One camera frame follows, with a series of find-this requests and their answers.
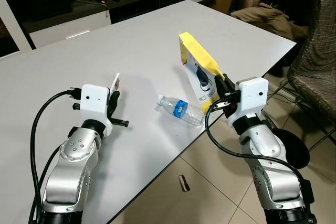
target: plaid chair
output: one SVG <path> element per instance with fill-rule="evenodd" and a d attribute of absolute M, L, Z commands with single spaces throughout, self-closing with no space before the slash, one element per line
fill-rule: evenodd
<path fill-rule="evenodd" d="M 312 107 L 335 125 L 336 0 L 319 0 L 308 37 L 287 78 Z"/>

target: bottle cap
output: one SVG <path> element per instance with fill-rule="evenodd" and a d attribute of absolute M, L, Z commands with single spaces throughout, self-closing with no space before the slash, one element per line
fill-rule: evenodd
<path fill-rule="evenodd" d="M 156 102 L 157 102 L 158 105 L 161 105 L 162 98 L 164 98 L 164 96 L 160 94 L 159 97 L 156 100 Z"/>

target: white table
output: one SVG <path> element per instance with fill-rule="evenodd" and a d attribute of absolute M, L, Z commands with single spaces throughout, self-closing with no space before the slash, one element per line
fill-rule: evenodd
<path fill-rule="evenodd" d="M 233 81 L 262 76 L 295 43 L 192 1 L 184 1 L 90 33 L 0 60 L 0 215 L 27 223 L 34 196 L 29 136 L 43 103 L 70 86 L 109 87 L 120 72 L 115 126 L 104 139 L 83 223 L 106 223 L 203 131 L 158 110 L 159 94 L 197 104 L 180 60 L 178 34 L 191 33 Z M 42 115 L 37 168 L 62 143 L 79 112 L 58 99 Z"/>

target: black cable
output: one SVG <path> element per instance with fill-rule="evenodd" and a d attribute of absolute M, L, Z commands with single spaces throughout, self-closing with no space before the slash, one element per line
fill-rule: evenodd
<path fill-rule="evenodd" d="M 54 157 L 56 156 L 56 154 L 58 153 L 59 151 L 59 148 L 60 148 L 60 145 L 54 150 L 54 152 L 51 154 L 51 156 L 49 157 L 44 169 L 43 169 L 43 172 L 41 174 L 41 178 L 38 182 L 38 188 L 39 190 L 41 189 L 41 186 L 42 186 L 42 183 L 43 183 L 43 180 L 47 174 L 47 171 L 48 171 L 48 168 L 51 164 L 51 162 L 53 161 Z M 32 208 L 30 209 L 30 214 L 29 214 L 29 221 L 32 221 L 33 218 L 34 218 L 34 212 L 35 212 L 35 208 L 36 208 L 36 196 L 34 196 L 34 200 L 33 200 L 33 204 L 32 204 Z"/>
<path fill-rule="evenodd" d="M 285 97 L 285 96 L 282 95 L 282 94 L 274 94 L 274 95 L 279 95 L 279 96 L 285 98 L 287 101 L 289 101 L 289 102 L 287 102 L 287 103 L 295 103 L 295 101 L 291 101 L 291 100 L 289 100 L 287 97 Z"/>
<path fill-rule="evenodd" d="M 310 212 L 310 205 L 308 202 L 306 202 L 305 200 L 305 191 L 303 190 L 303 183 L 305 182 L 304 181 L 304 178 L 303 176 L 299 173 L 299 171 L 293 167 L 292 165 L 288 164 L 287 162 L 281 160 L 281 159 L 278 159 L 278 158 L 274 158 L 274 157 L 269 157 L 269 156 L 263 156 L 263 155 L 251 155 L 251 154 L 243 154 L 243 153 L 237 153 L 237 152 L 233 152 L 227 148 L 225 148 L 224 146 L 222 146 L 221 144 L 219 144 L 216 139 L 212 136 L 211 132 L 210 132 L 210 128 L 209 128 L 209 116 L 210 114 L 212 113 L 213 109 L 215 108 L 215 106 L 217 106 L 217 104 L 219 103 L 222 103 L 224 102 L 223 100 L 219 99 L 217 100 L 216 102 L 214 102 L 210 108 L 208 109 L 208 111 L 206 112 L 205 114 L 205 120 L 204 120 L 204 123 L 205 123 L 205 131 L 206 133 L 208 134 L 210 140 L 220 149 L 222 150 L 223 152 L 229 154 L 229 155 L 232 155 L 232 156 L 235 156 L 235 157 L 241 157 L 241 158 L 253 158 L 253 159 L 265 159 L 265 160 L 269 160 L 269 161 L 273 161 L 273 162 L 276 162 L 278 164 L 281 164 L 281 165 L 284 165 L 285 167 L 291 169 L 293 171 L 293 173 L 297 176 L 298 180 L 299 180 L 299 184 L 300 184 L 300 187 L 301 187 L 301 192 L 302 192 L 302 197 L 303 197 L 303 202 L 305 203 L 305 207 L 306 207 L 306 210 L 307 210 L 307 213 L 311 214 Z"/>
<path fill-rule="evenodd" d="M 61 97 L 62 95 L 65 94 L 71 94 L 72 90 L 68 91 L 63 91 L 58 94 L 55 94 L 52 98 L 50 98 L 43 106 L 41 109 L 38 111 L 34 122 L 33 126 L 31 127 L 31 134 L 30 134 L 30 168 L 32 171 L 32 176 L 33 176 L 33 183 L 34 183 L 34 190 L 35 190 L 35 197 L 36 197 L 36 220 L 39 222 L 40 220 L 40 214 L 41 214 L 41 209 L 42 209 L 42 204 L 41 204 L 41 193 L 39 190 L 39 182 L 38 182 L 38 176 L 37 176 L 37 171 L 36 171 L 36 162 L 35 162 L 35 134 L 36 134 L 36 127 L 38 120 L 40 119 L 44 109 L 53 102 L 53 100 L 57 99 L 58 97 Z"/>
<path fill-rule="evenodd" d="M 279 98 L 275 98 L 275 97 L 272 97 L 273 99 L 276 99 L 276 100 L 278 100 L 278 101 L 280 101 L 280 102 L 284 102 L 284 103 L 288 103 L 288 104 L 293 104 L 293 103 L 295 103 L 295 102 L 286 102 L 286 101 L 284 101 L 284 100 L 282 100 L 282 99 L 279 99 Z"/>
<path fill-rule="evenodd" d="M 107 4 L 93 2 L 93 1 L 89 1 L 89 0 L 74 0 L 74 1 L 82 2 L 82 3 L 86 3 L 86 4 L 91 4 L 91 5 L 102 5 L 102 6 L 105 6 L 105 8 L 106 8 L 106 18 L 108 17 L 107 12 L 110 11 L 110 8 L 109 8 L 109 6 Z"/>

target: floor tile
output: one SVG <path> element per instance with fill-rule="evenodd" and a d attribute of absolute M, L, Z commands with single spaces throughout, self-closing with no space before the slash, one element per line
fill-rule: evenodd
<path fill-rule="evenodd" d="M 240 208 L 237 208 L 229 224 L 258 224 Z"/>
<path fill-rule="evenodd" d="M 297 106 L 293 109 L 283 128 L 298 136 L 308 148 L 324 136 L 324 133 Z"/>
<path fill-rule="evenodd" d="M 190 191 L 182 192 L 183 174 Z M 235 206 L 181 158 L 178 158 L 115 221 L 116 224 L 227 224 Z"/>
<path fill-rule="evenodd" d="M 336 145 L 329 139 L 310 153 L 309 167 L 336 183 Z"/>
<path fill-rule="evenodd" d="M 294 103 L 283 101 L 282 97 L 274 96 L 267 101 L 264 111 L 278 128 L 282 128 L 288 120 L 289 114 L 294 109 Z"/>
<path fill-rule="evenodd" d="M 302 169 L 301 173 L 305 179 L 311 181 L 315 197 L 311 210 L 317 217 L 318 223 L 336 223 L 336 184 L 310 167 Z M 248 188 L 239 207 L 259 224 L 266 224 L 265 214 L 253 184 Z"/>
<path fill-rule="evenodd" d="M 235 152 L 241 152 L 238 135 L 227 126 L 224 116 L 214 123 L 211 132 L 220 144 Z M 236 205 L 240 203 L 252 181 L 250 169 L 244 159 L 221 151 L 206 133 L 181 157 Z"/>
<path fill-rule="evenodd" d="M 311 211 L 318 224 L 336 223 L 336 184 L 309 166 L 302 169 L 301 174 L 311 182 L 315 198 Z"/>
<path fill-rule="evenodd" d="M 267 224 L 265 213 L 260 205 L 255 185 L 251 183 L 239 207 L 259 224 Z"/>
<path fill-rule="evenodd" d="M 279 87 L 281 85 L 281 83 L 286 79 L 285 75 L 282 76 L 282 77 L 276 77 L 276 76 L 273 76 L 269 73 L 267 73 L 264 76 L 264 78 L 266 80 L 268 80 L 269 88 L 272 89 L 272 90 L 275 90 L 277 87 Z"/>

